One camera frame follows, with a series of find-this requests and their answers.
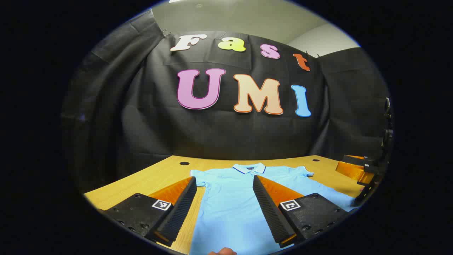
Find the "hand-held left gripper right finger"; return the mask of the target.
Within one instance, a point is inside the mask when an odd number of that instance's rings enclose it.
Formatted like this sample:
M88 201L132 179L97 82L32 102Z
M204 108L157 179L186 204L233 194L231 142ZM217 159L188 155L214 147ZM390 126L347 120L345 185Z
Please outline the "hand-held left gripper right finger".
M318 193L302 195L263 176L255 176L252 187L273 239L281 248L319 236L350 216Z

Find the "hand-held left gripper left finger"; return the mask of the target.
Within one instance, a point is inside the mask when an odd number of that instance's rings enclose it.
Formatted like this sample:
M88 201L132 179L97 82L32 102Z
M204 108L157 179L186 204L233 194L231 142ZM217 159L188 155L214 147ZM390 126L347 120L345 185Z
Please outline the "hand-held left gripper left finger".
M152 242L175 242L197 192L194 176L149 195L136 193L101 213Z

